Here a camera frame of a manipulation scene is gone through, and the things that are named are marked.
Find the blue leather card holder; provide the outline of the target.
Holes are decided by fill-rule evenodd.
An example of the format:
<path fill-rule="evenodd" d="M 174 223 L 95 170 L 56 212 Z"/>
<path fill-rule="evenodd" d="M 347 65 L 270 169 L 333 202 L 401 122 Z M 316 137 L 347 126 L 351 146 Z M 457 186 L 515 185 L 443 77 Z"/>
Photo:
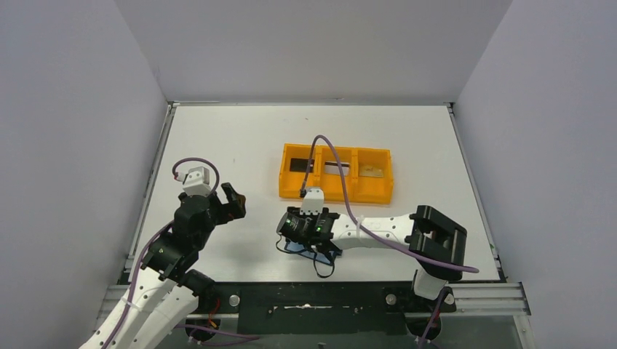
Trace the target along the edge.
<path fill-rule="evenodd" d="M 286 241 L 283 247 L 283 251 L 290 254 L 299 254 L 301 257 L 305 257 L 310 260 L 315 260 L 316 262 L 322 263 L 323 265 L 332 265 L 338 257 L 342 256 L 342 251 L 330 251 L 328 252 L 329 257 L 327 257 L 322 252 L 316 252 L 312 249 L 305 248 L 304 245 L 298 244 L 291 241 Z"/>

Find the black VIP credit card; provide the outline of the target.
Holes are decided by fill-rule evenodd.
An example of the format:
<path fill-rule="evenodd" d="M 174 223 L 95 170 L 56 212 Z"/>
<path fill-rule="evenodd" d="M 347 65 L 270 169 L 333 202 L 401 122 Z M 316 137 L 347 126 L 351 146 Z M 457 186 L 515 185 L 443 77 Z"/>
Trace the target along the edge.
<path fill-rule="evenodd" d="M 309 173 L 312 173 L 314 170 L 314 160 L 301 159 L 301 158 L 291 158 L 290 163 L 287 166 L 287 170 L 289 172 L 305 172 L 308 169 Z"/>

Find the orange three-compartment tray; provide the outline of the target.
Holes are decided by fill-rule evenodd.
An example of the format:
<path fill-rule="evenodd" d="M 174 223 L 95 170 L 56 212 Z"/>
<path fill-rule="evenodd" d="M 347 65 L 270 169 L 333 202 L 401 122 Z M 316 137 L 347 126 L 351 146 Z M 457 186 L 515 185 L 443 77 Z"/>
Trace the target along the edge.
<path fill-rule="evenodd" d="M 300 198 L 310 145 L 286 143 L 279 170 L 279 197 Z M 387 205 L 394 189 L 391 152 L 387 149 L 337 147 L 343 172 L 327 145 L 313 152 L 306 187 L 319 187 L 327 201 L 344 201 L 341 176 L 344 176 L 349 201 Z"/>

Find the gold credit card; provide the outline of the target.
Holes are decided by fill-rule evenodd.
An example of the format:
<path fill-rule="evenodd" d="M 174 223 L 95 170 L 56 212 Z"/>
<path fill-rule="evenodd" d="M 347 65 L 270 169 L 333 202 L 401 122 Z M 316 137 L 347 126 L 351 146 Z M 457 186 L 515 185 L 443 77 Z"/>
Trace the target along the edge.
<path fill-rule="evenodd" d="M 360 177 L 383 178 L 385 172 L 382 168 L 373 165 L 363 164 L 359 167 Z"/>

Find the silver grey credit card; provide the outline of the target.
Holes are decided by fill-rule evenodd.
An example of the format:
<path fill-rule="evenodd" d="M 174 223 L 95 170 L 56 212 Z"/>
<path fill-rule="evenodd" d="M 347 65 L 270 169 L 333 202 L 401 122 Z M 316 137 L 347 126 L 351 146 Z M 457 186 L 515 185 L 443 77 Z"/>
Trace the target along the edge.
<path fill-rule="evenodd" d="M 347 176 L 349 174 L 350 168 L 351 167 L 350 167 L 349 163 L 343 162 L 341 164 L 341 169 L 342 169 L 342 173 L 343 173 L 344 176 Z M 339 171 L 339 168 L 338 168 L 338 164 L 336 162 L 329 162 L 329 161 L 325 162 L 324 163 L 324 173 L 325 174 L 329 174 L 329 175 L 331 175 L 331 174 L 332 175 L 339 175 L 340 171 Z"/>

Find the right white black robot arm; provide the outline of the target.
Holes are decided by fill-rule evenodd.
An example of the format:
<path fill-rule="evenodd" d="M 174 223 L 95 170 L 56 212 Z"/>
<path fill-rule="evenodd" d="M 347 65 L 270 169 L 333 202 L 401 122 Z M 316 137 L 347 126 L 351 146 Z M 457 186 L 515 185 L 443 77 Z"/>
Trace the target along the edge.
<path fill-rule="evenodd" d="M 420 265 L 409 291 L 410 303 L 419 310 L 434 305 L 450 281 L 464 273 L 478 273 L 465 265 L 467 231 L 432 206 L 420 205 L 415 212 L 390 217 L 355 217 L 328 208 L 308 212 L 289 207 L 276 233 L 296 252 L 334 265 L 343 251 L 357 248 L 393 249 L 414 258 Z"/>

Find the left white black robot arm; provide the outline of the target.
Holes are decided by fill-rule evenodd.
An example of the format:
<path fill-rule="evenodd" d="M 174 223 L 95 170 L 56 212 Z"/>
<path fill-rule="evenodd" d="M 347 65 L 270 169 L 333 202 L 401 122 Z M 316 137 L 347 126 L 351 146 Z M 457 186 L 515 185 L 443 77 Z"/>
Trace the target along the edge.
<path fill-rule="evenodd" d="M 193 268 L 214 229 L 246 215 L 246 198 L 221 185 L 215 191 L 180 195 L 174 218 L 146 244 L 135 261 L 128 290 L 83 348 L 155 348 L 194 310 L 215 301 L 215 281 Z"/>

